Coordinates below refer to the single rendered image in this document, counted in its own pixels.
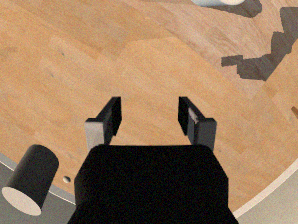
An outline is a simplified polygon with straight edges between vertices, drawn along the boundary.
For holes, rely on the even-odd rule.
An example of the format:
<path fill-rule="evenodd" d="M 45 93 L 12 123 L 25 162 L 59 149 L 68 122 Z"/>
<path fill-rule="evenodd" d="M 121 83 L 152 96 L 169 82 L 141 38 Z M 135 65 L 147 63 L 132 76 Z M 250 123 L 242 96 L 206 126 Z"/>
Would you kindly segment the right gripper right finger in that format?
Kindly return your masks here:
<path fill-rule="evenodd" d="M 206 145 L 214 151 L 217 121 L 202 115 L 188 96 L 178 96 L 178 123 L 184 135 L 189 137 L 190 144 Z"/>

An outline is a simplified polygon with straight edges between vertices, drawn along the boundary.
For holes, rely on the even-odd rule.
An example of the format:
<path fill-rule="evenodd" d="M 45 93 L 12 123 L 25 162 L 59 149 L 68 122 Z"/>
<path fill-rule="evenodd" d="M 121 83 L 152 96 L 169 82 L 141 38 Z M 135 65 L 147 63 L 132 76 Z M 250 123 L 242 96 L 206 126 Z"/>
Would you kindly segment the white bottle with blue cap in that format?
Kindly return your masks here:
<path fill-rule="evenodd" d="M 209 7 L 209 6 L 237 6 L 245 2 L 245 0 L 192 0 L 194 4 L 200 7 Z"/>

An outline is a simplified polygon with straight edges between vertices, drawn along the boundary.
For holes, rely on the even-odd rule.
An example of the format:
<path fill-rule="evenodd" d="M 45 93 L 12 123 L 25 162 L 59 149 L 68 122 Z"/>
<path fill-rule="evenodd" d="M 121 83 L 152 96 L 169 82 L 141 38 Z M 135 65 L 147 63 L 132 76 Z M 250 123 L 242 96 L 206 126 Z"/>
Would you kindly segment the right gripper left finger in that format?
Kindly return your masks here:
<path fill-rule="evenodd" d="M 84 123 L 88 153 L 96 145 L 109 145 L 121 120 L 121 96 L 112 96 L 96 117 L 88 117 Z"/>

